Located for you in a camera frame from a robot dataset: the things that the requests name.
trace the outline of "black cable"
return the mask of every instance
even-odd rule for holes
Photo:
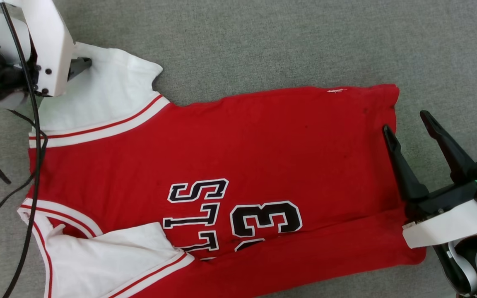
[[[23,73],[25,74],[25,81],[27,82],[27,89],[29,91],[32,103],[32,112],[34,114],[34,132],[36,133],[36,169],[34,170],[34,192],[32,195],[32,205],[31,213],[29,215],[29,224],[27,225],[27,233],[25,234],[25,243],[23,243],[23,250],[21,252],[21,258],[19,258],[19,263],[17,264],[16,272],[12,277],[8,288],[3,295],[3,298],[10,297],[12,290],[14,289],[19,274],[21,274],[21,269],[25,264],[25,259],[27,258],[27,251],[29,250],[29,243],[31,241],[32,228],[34,226],[34,215],[36,214],[36,204],[38,202],[38,190],[40,186],[40,166],[42,163],[42,152],[41,152],[41,139],[40,139],[40,117],[38,116],[38,104],[36,103],[36,96],[34,95],[34,87],[32,83],[31,74],[29,73],[29,67],[27,66],[27,61],[25,60],[25,55],[23,54],[23,49],[21,48],[21,43],[17,38],[16,29],[12,23],[10,15],[8,13],[5,2],[0,3],[1,11],[5,16],[8,28],[10,29],[12,39],[17,48],[17,53],[19,55],[19,61],[21,62],[21,67],[23,68]]]
[[[20,113],[16,112],[16,111],[12,111],[11,110],[11,113],[13,113],[14,115],[16,115],[17,117],[20,117],[21,119],[27,121],[29,124],[31,124],[32,126],[35,126],[34,125],[34,122],[29,119],[28,117],[25,117],[24,115],[21,115]],[[41,155],[42,155],[42,161],[43,161],[43,157],[45,156],[45,151],[47,149],[47,141],[48,141],[48,137],[47,135],[45,134],[45,132],[43,132],[42,130],[40,130],[40,134],[43,136],[43,139],[44,139],[44,142],[43,142],[43,145],[41,147]],[[10,194],[7,194],[0,202],[0,208],[3,206],[3,204],[5,204],[6,200],[8,200],[9,198],[11,198],[16,192],[22,190],[23,188],[25,188],[27,185],[29,185],[29,183],[31,183],[31,181],[34,179],[34,174],[36,173],[36,171],[32,172],[32,174],[28,177],[28,179],[25,181],[25,183],[21,184],[19,187],[17,187],[15,190],[13,190]],[[0,179],[2,179],[2,181],[4,181],[6,184],[10,184],[11,181],[10,179],[8,179],[8,177],[5,175],[5,173],[1,170],[0,168]]]

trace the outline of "gray carpet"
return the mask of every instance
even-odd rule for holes
[[[75,40],[157,62],[156,90],[180,105],[244,92],[314,85],[396,83],[398,136],[430,189],[447,164],[418,117],[427,109],[477,159],[477,1],[61,0]],[[0,165],[12,186],[28,176],[29,126],[0,111]],[[16,195],[0,210],[0,296],[17,265],[25,225]],[[41,297],[33,243],[14,297]],[[452,296],[435,253],[423,264],[306,285],[271,298]]]

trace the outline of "white armhole trim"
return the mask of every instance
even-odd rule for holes
[[[73,58],[91,58],[92,65],[67,83],[65,93],[44,98],[38,109],[44,132],[85,130],[126,119],[156,96],[152,82],[161,66],[120,49],[77,42]]]
[[[29,216],[27,213],[20,213],[20,216],[25,223],[29,223]],[[51,296],[51,292],[53,291],[53,266],[51,264],[51,257],[45,249],[45,240],[42,236],[42,234],[48,233],[51,230],[53,230],[53,226],[47,218],[39,214],[34,215],[32,234],[34,235],[34,239],[36,239],[36,244],[40,250],[43,264],[45,265],[45,291],[43,293],[43,298],[53,298]]]
[[[30,213],[32,199],[26,198],[18,209],[18,213]],[[46,217],[58,219],[80,230],[87,238],[102,235],[101,228],[87,215],[66,207],[56,202],[38,200],[36,202],[36,214],[43,214]]]

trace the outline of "white fabric panel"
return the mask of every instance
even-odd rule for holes
[[[155,63],[120,49],[79,42],[75,45],[76,57],[91,58],[93,64],[68,83],[64,95],[43,99],[39,115],[44,132],[78,130],[123,120],[159,94],[152,90],[152,82],[163,68]]]
[[[25,223],[29,212],[26,208],[18,210]],[[53,228],[42,212],[36,214],[34,224],[46,266],[45,298],[128,297],[194,260],[172,247],[159,223],[91,239],[64,235],[65,225]]]

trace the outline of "red stripe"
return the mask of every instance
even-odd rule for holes
[[[30,209],[31,206],[21,205],[21,208]],[[76,218],[74,218],[74,217],[71,217],[71,216],[69,216],[69,215],[66,215],[65,213],[61,213],[61,212],[58,212],[58,211],[53,211],[53,210],[45,209],[45,208],[41,208],[41,207],[36,207],[36,211],[42,211],[42,212],[45,212],[45,213],[51,213],[51,214],[59,215],[59,216],[61,216],[61,217],[64,218],[64,219],[70,219],[70,220],[72,220],[72,221],[78,223],[79,225],[83,226],[83,227],[91,234],[91,236],[96,237],[96,234],[93,233],[93,230],[91,230],[87,225],[85,225],[83,222],[79,221],[78,219],[76,219]]]
[[[133,115],[132,117],[129,117],[129,118],[126,118],[124,120],[121,120],[121,121],[117,121],[115,123],[112,123],[112,124],[108,124],[108,125],[104,125],[104,126],[101,126],[101,127],[96,127],[96,128],[92,128],[90,130],[82,130],[81,132],[72,132],[70,134],[64,134],[64,135],[49,135],[49,138],[65,138],[65,137],[72,137],[72,136],[77,136],[77,135],[83,135],[83,134],[87,134],[89,132],[96,132],[98,130],[105,130],[106,128],[110,128],[112,126],[116,126],[116,125],[119,125],[119,124],[123,124],[123,123],[126,123],[136,117],[138,117],[139,115],[141,115],[142,113],[144,113],[146,110],[148,110],[153,104],[154,102],[156,102],[158,99],[160,99],[163,95],[158,95],[156,98],[154,98],[144,109],[140,110],[136,115]]]
[[[156,270],[156,271],[154,271],[153,273],[150,273],[150,274],[148,274],[148,275],[146,275],[146,276],[144,276],[144,277],[138,279],[137,281],[135,281],[135,282],[132,283],[131,285],[125,287],[125,288],[124,288],[123,290],[121,290],[120,292],[117,292],[117,293],[115,293],[113,296],[110,296],[110,298],[115,298],[115,297],[119,296],[120,294],[122,294],[122,293],[126,292],[127,290],[131,289],[132,287],[134,287],[135,285],[137,285],[137,284],[140,283],[141,281],[144,281],[144,280],[147,279],[148,277],[151,277],[151,276],[153,276],[153,275],[155,275],[155,274],[157,274],[157,273],[159,273],[159,272],[161,272],[161,271],[163,271],[163,270],[169,268],[170,266],[179,263],[179,262],[180,262],[181,260],[183,260],[185,257],[187,257],[187,253],[183,253],[183,256],[181,256],[178,260],[176,260],[176,261],[174,261],[174,262],[168,264],[167,266],[161,267],[159,270]]]
[[[48,298],[51,298],[51,291],[53,290],[53,263],[51,263],[51,257],[49,256],[49,253],[47,252],[47,249],[45,247],[45,241],[43,240],[43,236],[40,233],[40,229],[36,225],[36,223],[33,224],[34,228],[36,229],[36,232],[38,233],[38,236],[40,237],[40,242],[43,247],[43,251],[45,251],[45,255],[47,257],[47,263],[49,266],[49,294]]]

